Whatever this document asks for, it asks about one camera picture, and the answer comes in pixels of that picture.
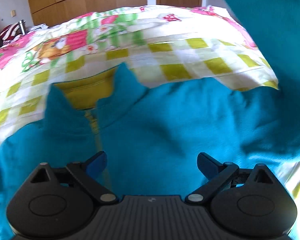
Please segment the red white striped pillow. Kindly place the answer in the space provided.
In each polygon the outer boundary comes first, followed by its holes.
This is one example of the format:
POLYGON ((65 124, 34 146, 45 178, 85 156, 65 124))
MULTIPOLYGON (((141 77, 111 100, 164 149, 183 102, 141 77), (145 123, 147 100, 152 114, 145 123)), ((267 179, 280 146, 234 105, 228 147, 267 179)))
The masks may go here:
POLYGON ((0 38, 3 42, 11 41, 18 35, 25 35, 27 33, 25 21, 20 20, 17 23, 6 26, 0 33, 0 38))

